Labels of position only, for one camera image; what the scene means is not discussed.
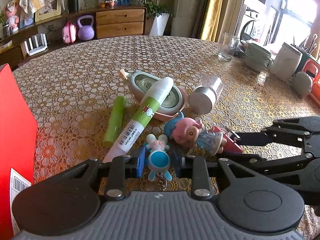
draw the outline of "yellow curtain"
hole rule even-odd
[[[209,0],[200,34],[201,40],[215,40],[220,19],[222,1],[223,0]]]

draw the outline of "gray lid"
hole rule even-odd
[[[189,96],[188,101],[192,111],[197,114],[208,114],[217,102],[217,96],[209,88],[198,87]]]

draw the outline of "drinking glass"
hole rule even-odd
[[[239,38],[229,33],[224,33],[223,43],[220,46],[218,57],[231,61],[239,43]]]

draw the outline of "lace tablecloth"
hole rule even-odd
[[[231,63],[219,60],[218,49],[216,43],[187,38],[116,37],[59,49],[15,70],[20,90],[38,121],[35,182],[89,157],[103,159],[108,149],[103,148],[102,140],[114,99],[119,95],[127,98],[123,125],[137,110],[132,93],[119,77],[121,68],[159,78],[170,76],[188,94],[204,75],[220,76],[224,89],[219,101],[211,113],[200,116],[207,127],[217,124],[235,131],[259,131],[273,119],[319,114],[311,101],[299,99],[275,76],[256,73],[239,59]],[[196,117],[188,108],[184,114]],[[136,145],[149,133],[161,134],[163,127],[162,122],[151,120]],[[296,148],[284,145],[248,147],[245,152],[268,160],[299,154]],[[145,178],[141,186],[146,190],[158,187]],[[139,189],[139,180],[128,179],[127,187]],[[190,180],[175,179],[166,190],[182,189],[190,190]],[[312,239],[319,233],[319,224],[320,218],[306,206],[299,233]]]

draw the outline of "stuffed toy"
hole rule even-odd
[[[167,145],[168,138],[166,135],[159,135],[159,138],[153,134],[148,134],[146,138],[146,149],[150,152],[149,157],[145,160],[145,165],[150,169],[148,176],[149,181],[154,181],[156,175],[164,176],[167,181],[171,181],[171,174],[168,172],[170,168],[170,157],[166,151],[169,150]]]
[[[227,144],[222,131],[204,129],[201,120],[184,117],[180,111],[176,118],[164,126],[164,134],[183,147],[194,148],[197,145],[212,156],[222,153],[223,147]]]
[[[9,7],[4,8],[4,13],[7,15],[7,24],[9,24],[10,28],[12,29],[12,33],[18,31],[18,22],[19,17],[16,16],[18,12],[18,3],[13,3]]]

